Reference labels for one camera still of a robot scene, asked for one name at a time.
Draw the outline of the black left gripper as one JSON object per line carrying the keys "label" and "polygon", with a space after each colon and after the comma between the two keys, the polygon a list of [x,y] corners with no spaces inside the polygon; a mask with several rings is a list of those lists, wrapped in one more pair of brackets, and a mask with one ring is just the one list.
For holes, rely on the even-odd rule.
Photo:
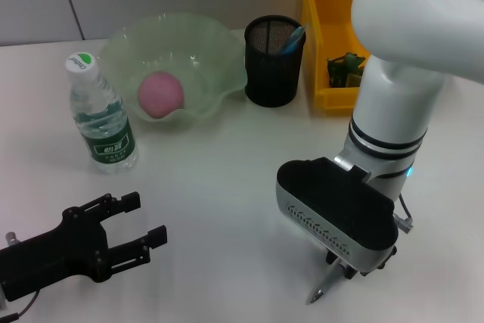
{"label": "black left gripper", "polygon": [[120,199],[105,194],[81,209],[64,210],[53,230],[0,250],[0,288],[6,299],[20,299],[74,275],[101,283],[112,274],[148,264],[150,251],[167,243],[165,225],[110,249],[101,225],[105,219],[140,207],[136,191]]}

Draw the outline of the blue scissors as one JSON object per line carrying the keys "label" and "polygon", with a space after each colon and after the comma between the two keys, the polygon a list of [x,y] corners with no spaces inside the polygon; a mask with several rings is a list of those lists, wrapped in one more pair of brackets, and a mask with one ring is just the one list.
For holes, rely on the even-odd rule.
{"label": "blue scissors", "polygon": [[297,45],[298,45],[298,43],[299,43],[299,41],[302,37],[297,38],[294,31],[291,33],[288,40],[281,46],[279,54],[289,54],[290,52],[292,52],[296,49],[296,47],[297,47]]}

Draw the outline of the black mesh pen holder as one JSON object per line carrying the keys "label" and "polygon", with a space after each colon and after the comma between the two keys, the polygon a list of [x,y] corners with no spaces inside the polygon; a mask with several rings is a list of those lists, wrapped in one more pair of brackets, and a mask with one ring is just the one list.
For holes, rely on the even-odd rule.
{"label": "black mesh pen holder", "polygon": [[295,98],[306,36],[298,40],[293,50],[281,49],[299,27],[301,24],[290,17],[266,15],[245,29],[245,93],[253,103],[281,107]]}

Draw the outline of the clear water bottle green label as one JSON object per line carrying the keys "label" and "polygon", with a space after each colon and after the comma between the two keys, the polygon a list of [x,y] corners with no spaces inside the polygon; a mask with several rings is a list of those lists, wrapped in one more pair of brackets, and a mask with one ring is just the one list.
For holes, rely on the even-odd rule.
{"label": "clear water bottle green label", "polygon": [[70,109],[90,156],[101,171],[132,168],[138,152],[122,98],[99,70],[96,57],[76,52],[65,61]]}

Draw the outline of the yellow plastic bin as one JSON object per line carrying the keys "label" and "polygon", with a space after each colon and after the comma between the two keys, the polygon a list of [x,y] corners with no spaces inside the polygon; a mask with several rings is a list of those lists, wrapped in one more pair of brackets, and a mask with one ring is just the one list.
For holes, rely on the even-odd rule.
{"label": "yellow plastic bin", "polygon": [[327,62],[352,52],[369,57],[351,24],[352,0],[301,0],[300,23],[306,27],[302,71],[309,106],[328,116],[352,113],[358,88],[332,88]]}

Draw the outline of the green glass fruit plate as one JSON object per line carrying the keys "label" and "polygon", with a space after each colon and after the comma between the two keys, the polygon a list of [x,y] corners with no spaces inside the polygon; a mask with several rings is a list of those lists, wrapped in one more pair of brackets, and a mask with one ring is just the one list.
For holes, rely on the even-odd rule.
{"label": "green glass fruit plate", "polygon": [[212,116],[222,101],[244,89],[245,44],[217,20],[199,14],[165,13],[137,20],[109,38],[98,66],[125,105],[142,120],[156,118],[138,101],[144,79],[173,75],[184,91],[182,108],[162,123],[188,123]]}

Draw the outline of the pink peach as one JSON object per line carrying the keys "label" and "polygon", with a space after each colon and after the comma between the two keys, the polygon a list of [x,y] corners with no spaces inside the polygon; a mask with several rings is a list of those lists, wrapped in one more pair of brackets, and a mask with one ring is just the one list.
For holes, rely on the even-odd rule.
{"label": "pink peach", "polygon": [[154,119],[162,119],[182,109],[185,103],[182,84],[167,72],[147,76],[138,88],[137,97],[141,109]]}

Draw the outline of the silver clear pen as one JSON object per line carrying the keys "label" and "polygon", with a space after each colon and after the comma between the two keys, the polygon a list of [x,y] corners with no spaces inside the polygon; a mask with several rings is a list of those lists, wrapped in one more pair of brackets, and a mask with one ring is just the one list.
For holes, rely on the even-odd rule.
{"label": "silver clear pen", "polygon": [[338,281],[344,279],[344,267],[341,259],[336,258],[327,268],[326,275],[316,283],[309,294],[306,304],[313,304],[321,299]]}

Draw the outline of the green plastic wrapper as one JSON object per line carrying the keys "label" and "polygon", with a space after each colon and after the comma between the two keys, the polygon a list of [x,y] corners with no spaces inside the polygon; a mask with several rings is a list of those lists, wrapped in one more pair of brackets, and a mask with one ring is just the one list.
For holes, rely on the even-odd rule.
{"label": "green plastic wrapper", "polygon": [[331,88],[358,88],[365,69],[365,57],[347,52],[343,56],[328,59],[327,71]]}

